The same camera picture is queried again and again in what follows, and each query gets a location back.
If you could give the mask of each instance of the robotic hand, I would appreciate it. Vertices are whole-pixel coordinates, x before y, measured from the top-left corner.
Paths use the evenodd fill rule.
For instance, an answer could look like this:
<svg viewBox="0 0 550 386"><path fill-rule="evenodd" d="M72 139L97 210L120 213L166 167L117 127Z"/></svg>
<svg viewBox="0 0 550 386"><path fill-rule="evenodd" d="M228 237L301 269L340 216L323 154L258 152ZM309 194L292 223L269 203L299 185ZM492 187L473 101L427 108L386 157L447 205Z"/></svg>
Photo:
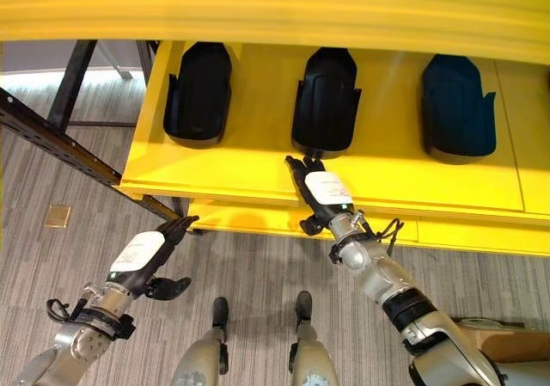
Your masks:
<svg viewBox="0 0 550 386"><path fill-rule="evenodd" d="M405 348L414 356L409 374L417 386L503 386L506 375L415 286L413 279L388 252L403 223L395 219L382 233L374 233L351 195L320 160L303 162L286 157L294 182L313 216L300 222L309 236L331 230L335 244L330 254L359 278L364 293L382 309L400 332ZM394 225L394 231L388 232ZM390 250L380 243L392 236Z"/></svg>
<svg viewBox="0 0 550 386"><path fill-rule="evenodd" d="M134 236L111 265L102 287L86 285L75 308L54 298L46 302L50 318L62 324L53 346L34 358L14 385L76 385L88 367L117 339L129 339L135 326L125 314L133 300L145 295L172 300L191 279L171 280L154 276L174 252L175 246L198 217L178 218L155 231Z"/></svg>

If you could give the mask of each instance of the black cable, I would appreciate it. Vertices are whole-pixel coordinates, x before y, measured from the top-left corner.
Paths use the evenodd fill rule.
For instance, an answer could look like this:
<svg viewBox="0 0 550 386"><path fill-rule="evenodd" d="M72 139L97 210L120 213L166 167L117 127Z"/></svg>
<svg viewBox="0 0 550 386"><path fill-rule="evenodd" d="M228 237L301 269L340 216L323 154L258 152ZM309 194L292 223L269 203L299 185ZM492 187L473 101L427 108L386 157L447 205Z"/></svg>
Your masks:
<svg viewBox="0 0 550 386"><path fill-rule="evenodd" d="M392 237L392 239L389 241L388 249L386 250L388 256L391 257L392 253L394 252L394 245L395 240L397 240L397 233L399 233L399 231L405 226L405 223L398 218L394 218L392 221L389 222L384 231L378 231L376 233L372 230L366 220L363 220L361 222L361 225L363 226L365 232L378 242L382 242L382 240L385 238Z"/></svg>
<svg viewBox="0 0 550 386"><path fill-rule="evenodd" d="M53 306L58 306L58 310L61 314L54 310ZM51 298L46 301L46 313L48 317L57 323L66 323L70 320L69 312L67 311L68 307L68 303L63 304L58 298Z"/></svg>

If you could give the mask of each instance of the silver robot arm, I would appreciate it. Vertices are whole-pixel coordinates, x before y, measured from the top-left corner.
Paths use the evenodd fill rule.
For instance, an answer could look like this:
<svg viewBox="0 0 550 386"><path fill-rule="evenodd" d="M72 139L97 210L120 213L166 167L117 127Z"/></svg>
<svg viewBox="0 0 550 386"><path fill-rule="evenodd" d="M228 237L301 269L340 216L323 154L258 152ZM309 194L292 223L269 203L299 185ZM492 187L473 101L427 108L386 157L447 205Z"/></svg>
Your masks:
<svg viewBox="0 0 550 386"><path fill-rule="evenodd" d="M314 236L331 230L335 244L330 258L357 275L363 292L382 309L400 332L406 349L415 356L409 373L417 386L503 386L505 376L436 309L416 287L406 270L390 258L397 232L395 219L375 233L338 176L327 172L321 160L309 156L303 162L287 156L296 188L313 215L300 222ZM380 243L392 236L389 249Z"/></svg>
<svg viewBox="0 0 550 386"><path fill-rule="evenodd" d="M179 218L155 231L140 233L111 265L101 286L86 285L75 308L57 299L46 302L50 318L62 324L53 345L31 362L12 383L15 385L74 386L117 339L129 339L135 326L125 312L141 295L172 300L191 283L189 278L156 278L154 273L174 252L187 228L198 217Z"/></svg>
<svg viewBox="0 0 550 386"><path fill-rule="evenodd" d="M340 213L328 224L330 254L355 273L363 292L382 309L415 356L409 373L417 386L502 386L505 375L456 324L416 287L406 270L376 240L362 212Z"/></svg>

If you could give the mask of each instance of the metal shelf frame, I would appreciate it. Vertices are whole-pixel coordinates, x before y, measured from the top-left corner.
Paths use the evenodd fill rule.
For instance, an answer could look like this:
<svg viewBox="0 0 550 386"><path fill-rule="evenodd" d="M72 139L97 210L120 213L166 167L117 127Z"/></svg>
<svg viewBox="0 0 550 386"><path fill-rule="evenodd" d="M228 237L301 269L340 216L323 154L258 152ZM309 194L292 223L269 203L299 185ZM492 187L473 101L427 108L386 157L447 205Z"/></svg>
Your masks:
<svg viewBox="0 0 550 386"><path fill-rule="evenodd" d="M96 42L96 40L79 40L76 42L47 119L42 118L8 91L0 88L0 124L9 128L19 137L39 146L58 160L65 162L72 168L161 218L168 220L185 215L184 210L180 208L180 201L174 202L178 207L179 213L177 213L150 195L144 195L141 199L132 199L117 190L116 186L120 184L121 173L89 150L86 150L75 139L65 133L67 126L70 125L70 116ZM148 41L141 40L137 41L137 46L146 78L145 82L147 83L149 80L147 70L150 72L151 69L150 48L152 46ZM94 121L86 124L86 126L110 125L103 121Z"/></svg>

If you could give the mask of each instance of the white label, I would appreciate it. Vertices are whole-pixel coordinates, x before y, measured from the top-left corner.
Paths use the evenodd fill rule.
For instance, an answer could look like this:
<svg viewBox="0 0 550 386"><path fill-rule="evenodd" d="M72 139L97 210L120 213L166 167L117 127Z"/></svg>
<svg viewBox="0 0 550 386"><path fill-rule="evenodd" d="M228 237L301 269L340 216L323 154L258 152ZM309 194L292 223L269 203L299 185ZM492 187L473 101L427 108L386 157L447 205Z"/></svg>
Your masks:
<svg viewBox="0 0 550 386"><path fill-rule="evenodd" d="M135 235L111 265L111 272L135 272L144 268L163 243L164 236L160 231Z"/></svg>
<svg viewBox="0 0 550 386"><path fill-rule="evenodd" d="M306 186L319 204L351 204L350 192L335 173L314 171L306 175Z"/></svg>

